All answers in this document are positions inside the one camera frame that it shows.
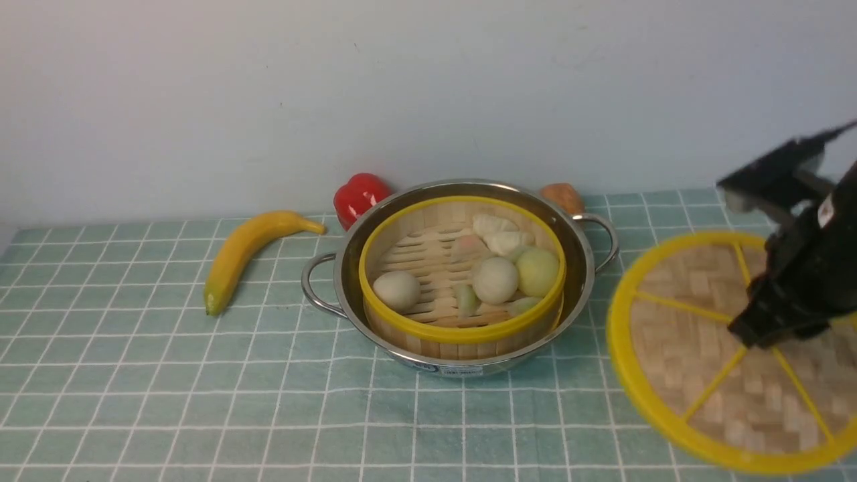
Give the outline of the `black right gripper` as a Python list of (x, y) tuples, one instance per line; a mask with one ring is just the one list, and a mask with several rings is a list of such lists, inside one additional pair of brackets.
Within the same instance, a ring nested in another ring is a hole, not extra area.
[(849, 121), (789, 139), (717, 181), (731, 211), (759, 210), (777, 224), (747, 307), (728, 327), (745, 347), (806, 341), (855, 312), (855, 168), (838, 182), (817, 173), (830, 141), (854, 128)]

